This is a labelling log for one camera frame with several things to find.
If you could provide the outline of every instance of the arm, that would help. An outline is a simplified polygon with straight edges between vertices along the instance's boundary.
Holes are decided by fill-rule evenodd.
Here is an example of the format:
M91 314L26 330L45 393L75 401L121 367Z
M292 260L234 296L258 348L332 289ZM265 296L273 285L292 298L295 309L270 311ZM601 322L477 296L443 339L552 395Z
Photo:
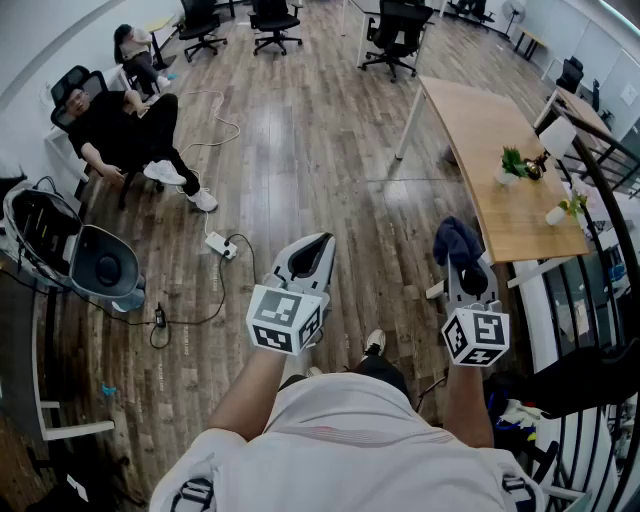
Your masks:
M85 162L93 167L98 174L105 178L109 183L116 186L122 186L124 183L124 177L121 174L121 170L115 165L108 165L102 161L100 152L89 142L85 142L80 148L80 153Z
M209 428L229 430L247 441L258 437L271 416L286 354L256 349L209 418Z
M472 448L493 448L480 368L450 365L444 428Z

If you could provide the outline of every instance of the office chair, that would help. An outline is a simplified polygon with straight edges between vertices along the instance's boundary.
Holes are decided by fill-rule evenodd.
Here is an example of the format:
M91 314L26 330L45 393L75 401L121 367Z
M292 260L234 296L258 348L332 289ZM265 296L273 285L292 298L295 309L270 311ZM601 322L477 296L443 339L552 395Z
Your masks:
M300 25L298 9L301 9L302 5L290 3L295 9L293 16L289 14L286 0L253 0L254 14L249 16L251 28L260 32L273 33L271 37L259 37L255 40L257 48L253 50L254 55L258 55L258 50L272 43L276 43L282 49L282 55L287 54L282 44L284 41L297 41L298 46L302 46L302 39L282 35L283 30Z
M400 59L408 57L418 51L420 47L420 32L427 23L433 9L423 5L407 4L393 0L380 0L380 25L373 27L373 18L369 19L367 40L373 41L382 54L367 53L367 59L375 57L362 64L366 71L371 64L385 63L391 69L391 82L397 80L395 66L411 70L411 76L416 76L416 68L405 64ZM396 43L399 32L404 32L404 44Z
M75 66L60 80L58 80L58 82L51 88L51 97L53 98L53 103L55 105L55 108L51 113L51 122L66 133L69 133L74 119L67 114L67 108L65 104L62 103L62 98L69 88L76 86L81 86L87 93L89 93L90 101L93 101L93 99L101 92L109 90L102 73L99 71L89 73L89 71L82 66ZM133 181L135 174L141 172L142 168L123 169L122 171L123 174L126 174L127 176L124 180L122 190L120 191L120 197L118 198L118 208L124 210L126 206L124 198L129 191L129 187L131 186L131 182ZM164 190L164 185L156 181L156 190L158 192L162 192Z
M184 7L184 24L178 24L178 39L189 41L198 39L198 43L190 46L184 51L187 62L202 48L209 48L214 55L218 55L218 50L214 43L227 44L226 38L205 39L216 28L220 26L220 16L213 13L216 0L180 0Z
M583 77L582 62L575 57L571 57L569 60L564 60L562 75L556 80L556 85L575 94Z

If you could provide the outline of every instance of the wire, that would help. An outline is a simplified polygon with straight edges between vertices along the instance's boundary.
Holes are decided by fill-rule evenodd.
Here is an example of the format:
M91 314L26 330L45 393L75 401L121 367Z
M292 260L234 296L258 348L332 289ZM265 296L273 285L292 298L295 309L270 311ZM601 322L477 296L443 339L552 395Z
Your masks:
M447 376L445 375L444 377L441 377L439 380L437 380L436 382L434 382L433 384L431 384L431 386L429 386L427 389L425 389L422 393L420 393L420 395L418 396L418 398L420 399L418 401L418 405L416 405L415 411L417 413L420 413L420 406L422 405L422 400L424 399L424 396L431 391L432 389L435 389L435 387L440 384L442 381L447 380Z

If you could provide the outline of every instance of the foot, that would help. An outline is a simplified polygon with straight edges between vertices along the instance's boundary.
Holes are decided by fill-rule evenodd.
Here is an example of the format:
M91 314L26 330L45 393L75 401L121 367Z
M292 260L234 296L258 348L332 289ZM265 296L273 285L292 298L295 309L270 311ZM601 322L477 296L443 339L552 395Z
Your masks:
M196 206L203 212L212 212L218 207L218 201L204 188L201 188L192 196L187 196L187 199L192 203L196 203Z
M178 174L178 171L169 160L149 163L145 167L143 174L150 180L157 180L165 185L180 186L187 182L187 179Z
M386 346L386 336L382 329L376 329L367 338L367 343L364 347L364 354L362 359L366 359L369 356L381 356L384 353Z
M156 83L158 84L158 87L162 91L163 89L166 89L167 87L169 87L171 85L171 80L169 80L168 78L165 78L162 75L160 75L158 77L158 79L156 80Z
M307 377L317 377L318 375L322 375L322 370L317 366L312 366L307 370Z

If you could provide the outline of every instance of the woman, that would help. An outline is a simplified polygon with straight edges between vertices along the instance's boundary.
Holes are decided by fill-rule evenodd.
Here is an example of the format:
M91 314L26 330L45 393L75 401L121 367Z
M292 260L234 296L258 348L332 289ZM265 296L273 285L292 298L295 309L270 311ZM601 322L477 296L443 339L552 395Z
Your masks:
M142 92L152 101L158 97L153 90L154 82L160 89L168 87L171 82L154 69L149 47L151 46L151 34L141 28L133 28L131 25L120 25L113 34L114 58L118 64L122 64L124 70L130 76L137 76Z

